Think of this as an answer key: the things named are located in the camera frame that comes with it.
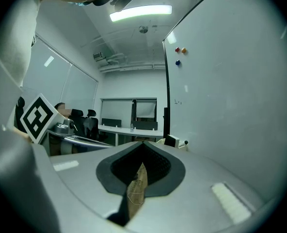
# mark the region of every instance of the white wall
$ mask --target white wall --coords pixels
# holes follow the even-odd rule
[[[157,98],[158,129],[163,131],[164,107],[167,107],[165,70],[134,70],[107,73],[101,98]]]
[[[103,81],[103,74],[98,71],[97,64],[93,59],[93,55],[89,55],[84,50],[70,43],[65,35],[63,35],[55,24],[47,18],[45,13],[41,11],[41,8],[37,18],[36,33],[42,40],[54,48],[54,50],[62,54],[78,68],[98,81],[99,88],[97,88],[93,109],[97,113],[96,117],[99,118],[101,111],[101,100],[99,94],[101,90],[101,83]]]

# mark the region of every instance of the desk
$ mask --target desk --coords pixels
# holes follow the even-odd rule
[[[130,131],[130,128],[118,128],[105,125],[99,125],[98,129],[103,132],[109,132],[115,134],[115,145],[119,145],[119,134],[131,135],[131,136],[141,136],[141,137],[153,137],[153,138],[163,138],[163,131],[158,130],[137,130],[134,132]]]

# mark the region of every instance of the white shirt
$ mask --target white shirt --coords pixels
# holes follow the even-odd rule
[[[16,0],[0,25],[0,60],[22,86],[31,59],[40,0]]]

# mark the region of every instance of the person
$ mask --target person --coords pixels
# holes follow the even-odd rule
[[[22,86],[31,58],[31,44],[36,18],[43,0],[17,0],[0,24],[0,60],[18,86]],[[83,5],[103,5],[109,0],[63,0]],[[7,128],[21,134],[14,127],[15,104]]]

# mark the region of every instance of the table leg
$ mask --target table leg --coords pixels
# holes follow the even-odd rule
[[[119,135],[115,134],[115,146],[119,145]]]

